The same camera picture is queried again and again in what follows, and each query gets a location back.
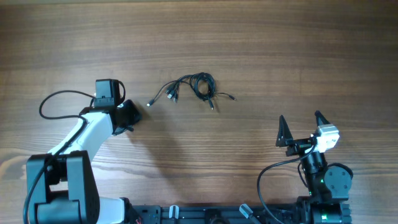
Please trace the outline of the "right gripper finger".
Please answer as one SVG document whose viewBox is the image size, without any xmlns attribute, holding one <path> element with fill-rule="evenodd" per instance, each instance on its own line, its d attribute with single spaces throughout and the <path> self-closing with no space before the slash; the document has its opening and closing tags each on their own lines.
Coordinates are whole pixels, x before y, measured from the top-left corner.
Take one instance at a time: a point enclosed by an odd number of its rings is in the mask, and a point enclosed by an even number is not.
<svg viewBox="0 0 398 224">
<path fill-rule="evenodd" d="M 279 130 L 275 142 L 276 147 L 287 147 L 294 144 L 294 139 L 283 115 L 279 116 Z"/>
<path fill-rule="evenodd" d="M 315 117 L 316 117 L 316 122 L 317 126 L 322 126 L 329 124 L 330 122 L 322 115 L 322 113 L 319 110 L 316 110 L 315 112 Z"/>
</svg>

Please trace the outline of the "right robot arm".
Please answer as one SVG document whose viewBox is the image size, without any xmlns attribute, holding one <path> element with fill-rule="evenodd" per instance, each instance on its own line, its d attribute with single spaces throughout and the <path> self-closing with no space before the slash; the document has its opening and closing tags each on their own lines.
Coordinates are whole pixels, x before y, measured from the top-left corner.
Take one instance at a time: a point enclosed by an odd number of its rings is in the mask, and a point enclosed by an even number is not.
<svg viewBox="0 0 398 224">
<path fill-rule="evenodd" d="M 319 111 L 315 112 L 317 129 L 309 138 L 294 139 L 283 116 L 275 145 L 286 147 L 286 156 L 298 156 L 308 197 L 295 203 L 295 223 L 351 223 L 348 206 L 353 171 L 340 163 L 327 163 L 325 153 L 340 138 L 338 128 Z"/>
</svg>

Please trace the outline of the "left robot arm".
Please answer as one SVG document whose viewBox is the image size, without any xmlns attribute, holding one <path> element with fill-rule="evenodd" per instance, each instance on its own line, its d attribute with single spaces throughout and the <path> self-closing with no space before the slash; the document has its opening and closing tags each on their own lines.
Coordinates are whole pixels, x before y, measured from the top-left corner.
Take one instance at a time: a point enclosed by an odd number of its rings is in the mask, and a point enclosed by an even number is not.
<svg viewBox="0 0 398 224">
<path fill-rule="evenodd" d="M 121 81 L 97 80 L 95 87 L 68 136 L 27 160 L 24 223 L 143 223 L 128 198 L 100 197 L 91 168 L 105 140 L 133 131 L 142 115 Z"/>
</svg>

